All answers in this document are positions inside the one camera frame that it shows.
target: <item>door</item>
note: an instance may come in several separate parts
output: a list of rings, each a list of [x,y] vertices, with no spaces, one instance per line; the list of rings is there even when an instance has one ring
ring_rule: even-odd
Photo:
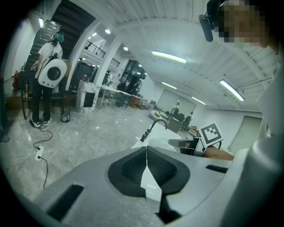
[[[251,147],[257,138],[260,125],[261,119],[245,116],[229,151],[235,155],[239,150]]]

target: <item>balcony railing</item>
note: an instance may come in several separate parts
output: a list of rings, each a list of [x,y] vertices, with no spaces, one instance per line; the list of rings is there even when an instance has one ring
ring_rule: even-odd
[[[106,54],[101,48],[97,47],[96,45],[92,44],[89,41],[87,41],[87,44],[85,46],[85,50],[92,52],[94,55],[97,55],[98,57],[100,57],[102,59]],[[117,68],[119,66],[120,62],[113,58],[111,60],[110,64]]]
[[[102,59],[106,54],[101,48],[90,43],[89,41],[87,41],[87,45],[85,46],[85,50],[92,52],[94,55],[97,55],[98,57],[100,57]]]

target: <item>fire extinguisher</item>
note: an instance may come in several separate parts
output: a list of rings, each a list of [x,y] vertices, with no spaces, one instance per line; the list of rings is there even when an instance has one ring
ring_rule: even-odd
[[[18,90],[18,81],[19,81],[19,73],[18,73],[18,71],[16,71],[16,73],[14,74],[14,79],[13,79],[13,84],[12,84],[12,86],[13,86],[13,92],[17,92],[17,90]]]

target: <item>power strip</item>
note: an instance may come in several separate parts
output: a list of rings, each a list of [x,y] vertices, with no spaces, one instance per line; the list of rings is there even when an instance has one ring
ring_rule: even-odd
[[[36,145],[36,147],[39,148],[39,150],[37,150],[36,154],[35,154],[35,160],[40,161],[41,158],[38,158],[38,156],[42,157],[43,153],[45,151],[45,147],[42,145]]]

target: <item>ceiling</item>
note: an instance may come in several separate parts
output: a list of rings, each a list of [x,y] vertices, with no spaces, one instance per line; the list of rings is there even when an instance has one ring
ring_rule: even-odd
[[[206,11],[207,0],[72,0],[98,18],[118,36],[132,55],[157,82],[177,87],[189,100],[194,96],[208,108],[258,111],[256,99],[268,86],[276,67],[269,48],[235,47],[205,40],[198,16]],[[159,51],[185,58],[186,64],[153,56]],[[239,88],[241,102],[222,87],[226,80]]]

